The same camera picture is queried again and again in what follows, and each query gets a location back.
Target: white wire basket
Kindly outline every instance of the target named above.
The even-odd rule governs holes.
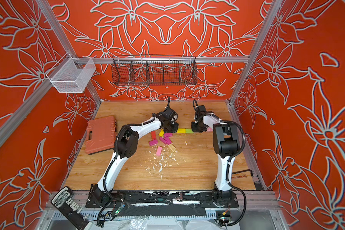
[[[58,66],[59,70],[50,79],[52,85],[60,93],[83,93],[96,66],[92,58],[89,59],[83,68],[78,68],[72,58],[64,60],[64,64]]]

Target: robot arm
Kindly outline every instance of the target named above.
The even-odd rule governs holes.
[[[170,108],[170,97],[164,111],[157,114],[153,113],[152,117],[140,124],[124,125],[115,140],[114,153],[111,161],[96,185],[91,185],[88,200],[105,206],[107,202],[119,200],[110,194],[114,188],[115,180],[129,157],[133,156],[138,147],[138,140],[147,133],[163,128],[164,132],[177,132],[179,124],[176,122],[178,114]]]
[[[214,183],[213,198],[215,204],[224,205],[231,199],[232,163],[235,156],[244,149],[245,136],[242,128],[235,122],[223,121],[212,111],[206,111],[205,106],[198,106],[193,101],[195,121],[192,122],[193,132],[204,132],[208,127],[213,129],[213,148],[218,158],[217,177]],[[237,128],[242,133],[242,146],[240,146]]]
[[[121,168],[123,167],[124,163],[131,157],[137,148],[138,140],[161,127],[161,121],[156,117],[151,117],[147,121],[141,123],[140,126],[130,126],[131,129],[129,132],[131,135],[129,136],[129,140],[133,138],[133,141],[127,141],[126,144],[123,145],[123,150],[120,154],[117,154],[115,151],[109,163],[110,169],[106,170],[102,178],[98,181],[97,185],[101,189],[101,191],[105,191],[103,186],[103,180],[105,179],[106,190],[111,191],[114,188],[115,180],[119,175]]]

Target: orange toolbox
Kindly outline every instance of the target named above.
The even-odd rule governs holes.
[[[116,121],[114,116],[89,120],[86,135],[86,153],[95,154],[114,147]]]

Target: wall-mounted basket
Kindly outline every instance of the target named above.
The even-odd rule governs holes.
[[[111,65],[115,85],[195,85],[195,57],[149,55],[140,60],[114,56]]]
[[[82,93],[96,71],[96,66],[92,58],[83,68],[78,68],[72,58],[66,58],[55,71],[48,78],[58,92]]]

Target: orange wall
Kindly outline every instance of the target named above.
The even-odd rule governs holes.
[[[58,191],[96,104],[84,94],[44,96],[0,148],[0,229],[34,229]]]
[[[64,55],[35,1],[0,0],[0,126]],[[60,189],[96,108],[51,88],[0,148],[0,230],[34,229]]]
[[[79,57],[175,54],[249,55],[270,0],[94,1],[49,0]],[[243,63],[198,65],[187,86],[115,86],[110,65],[99,65],[92,83],[104,100],[226,100]]]
[[[0,127],[64,54],[35,1],[0,0]]]
[[[294,3],[235,108],[291,229],[345,229],[345,1]]]

